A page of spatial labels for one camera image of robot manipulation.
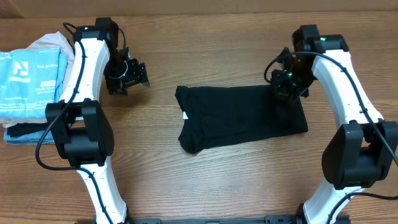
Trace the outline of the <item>black folded shirt in stack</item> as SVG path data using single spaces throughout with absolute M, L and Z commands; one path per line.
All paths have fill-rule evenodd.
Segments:
M 67 67 L 62 82 L 64 90 L 66 89 L 66 85 L 68 84 L 72 72 L 73 63 L 75 59 L 75 49 L 73 48 L 71 42 L 68 39 L 66 40 L 66 42 L 61 42 L 59 40 L 58 44 L 56 44 L 55 41 L 49 42 L 47 40 L 36 40 L 34 43 L 28 46 L 28 49 L 38 49 L 39 47 L 45 47 L 50 45 L 60 47 L 62 52 L 68 57 Z M 47 123 L 17 123 L 13 126 L 7 127 L 5 129 L 4 134 L 6 135 L 7 138 L 19 138 L 24 135 L 33 134 L 39 131 L 44 131 L 47 128 L 47 126 L 48 126 Z

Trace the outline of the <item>blue denim folded garment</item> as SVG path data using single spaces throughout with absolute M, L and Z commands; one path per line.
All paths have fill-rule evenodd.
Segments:
M 46 122 L 47 120 L 45 117 L 42 119 L 2 119 L 1 118 L 1 124 L 2 125 L 8 124 L 9 126 L 13 126 L 17 123 L 46 123 Z M 24 135 L 19 138 L 7 138 L 6 135 L 4 134 L 4 140 L 8 144 L 16 144 L 16 145 L 37 144 L 43 133 L 44 131 L 39 131 L 33 134 Z

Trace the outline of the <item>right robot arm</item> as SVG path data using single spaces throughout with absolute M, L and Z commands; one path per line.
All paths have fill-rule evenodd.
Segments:
M 295 215 L 268 215 L 266 223 L 349 223 L 344 207 L 384 180 L 397 163 L 397 123 L 386 121 L 373 106 L 355 73 L 342 35 L 321 35 L 315 24 L 292 34 L 293 49 L 285 48 L 268 65 L 265 80 L 277 115 L 287 116 L 300 97 L 318 81 L 333 110 L 336 133 L 322 154 L 323 180 Z

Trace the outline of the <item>beige folded shirt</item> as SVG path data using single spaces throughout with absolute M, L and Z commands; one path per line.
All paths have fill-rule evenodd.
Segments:
M 1 124 L 46 123 L 45 107 L 66 89 L 74 53 L 60 32 L 24 49 L 1 52 Z

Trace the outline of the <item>black t-shirt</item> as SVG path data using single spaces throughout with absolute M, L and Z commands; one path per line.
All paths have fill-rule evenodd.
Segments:
M 190 154 L 204 149 L 306 133 L 299 100 L 284 103 L 263 86 L 178 86 L 184 124 L 178 140 Z

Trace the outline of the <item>light blue printed folded shirt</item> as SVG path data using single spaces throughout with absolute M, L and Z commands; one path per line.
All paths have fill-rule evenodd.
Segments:
M 44 118 L 63 92 L 67 63 L 60 48 L 1 52 L 1 118 Z

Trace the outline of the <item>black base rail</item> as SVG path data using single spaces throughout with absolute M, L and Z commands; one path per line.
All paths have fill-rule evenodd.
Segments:
M 299 215 L 267 215 L 264 218 L 225 218 L 225 219 L 188 219 L 161 220 L 159 218 L 135 219 L 133 224 L 298 224 L 306 223 Z

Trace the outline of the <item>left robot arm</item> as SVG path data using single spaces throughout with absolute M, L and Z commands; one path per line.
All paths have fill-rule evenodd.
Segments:
M 118 49 L 124 32 L 110 17 L 96 18 L 93 26 L 64 23 L 74 42 L 75 60 L 66 89 L 45 109 L 51 134 L 67 167 L 80 175 L 95 208 L 95 223 L 131 223 L 129 209 L 119 193 L 111 156 L 112 127 L 99 98 L 104 83 L 110 95 L 126 95 L 137 84 L 149 86 L 146 66 L 131 58 L 126 45 Z

